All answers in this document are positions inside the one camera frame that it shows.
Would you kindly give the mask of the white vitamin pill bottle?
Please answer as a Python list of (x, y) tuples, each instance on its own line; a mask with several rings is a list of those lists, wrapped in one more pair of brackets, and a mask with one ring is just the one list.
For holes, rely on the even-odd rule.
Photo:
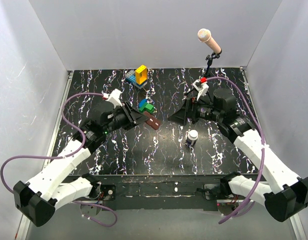
[(198, 140), (198, 132), (196, 130), (190, 130), (187, 134), (186, 145), (188, 147), (194, 146)]

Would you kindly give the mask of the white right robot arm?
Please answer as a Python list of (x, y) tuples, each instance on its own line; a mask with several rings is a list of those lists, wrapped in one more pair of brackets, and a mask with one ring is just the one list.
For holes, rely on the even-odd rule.
[(229, 89), (216, 89), (212, 101), (186, 98), (183, 106), (168, 119), (181, 126), (188, 120), (193, 124), (200, 119), (215, 122), (222, 135), (240, 149), (267, 180), (267, 184), (262, 184), (260, 177), (253, 181), (238, 172), (230, 173), (220, 180), (224, 198), (239, 195), (259, 203), (278, 222), (308, 207), (308, 177), (301, 178), (262, 143), (260, 132), (247, 117), (238, 113), (236, 98)]

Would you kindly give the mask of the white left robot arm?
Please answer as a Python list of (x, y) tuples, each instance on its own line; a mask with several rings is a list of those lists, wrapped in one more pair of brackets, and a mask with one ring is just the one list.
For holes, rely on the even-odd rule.
[(105, 141), (107, 134), (119, 129), (126, 131), (149, 120), (149, 117), (127, 102), (100, 102), (79, 127), (79, 132), (67, 143), (62, 156), (53, 159), (40, 173), (26, 183), (13, 187), (16, 208), (35, 226), (46, 224), (55, 211), (79, 198), (95, 200), (100, 196), (101, 183), (86, 173), (77, 180), (62, 185), (63, 180)]

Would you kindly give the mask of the red weekly pill organizer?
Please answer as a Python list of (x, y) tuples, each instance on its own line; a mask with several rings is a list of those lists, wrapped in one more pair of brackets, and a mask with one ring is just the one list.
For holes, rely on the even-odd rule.
[(148, 120), (145, 121), (146, 124), (149, 125), (152, 129), (158, 130), (162, 124), (161, 121), (147, 111), (145, 111), (143, 114), (148, 117)]

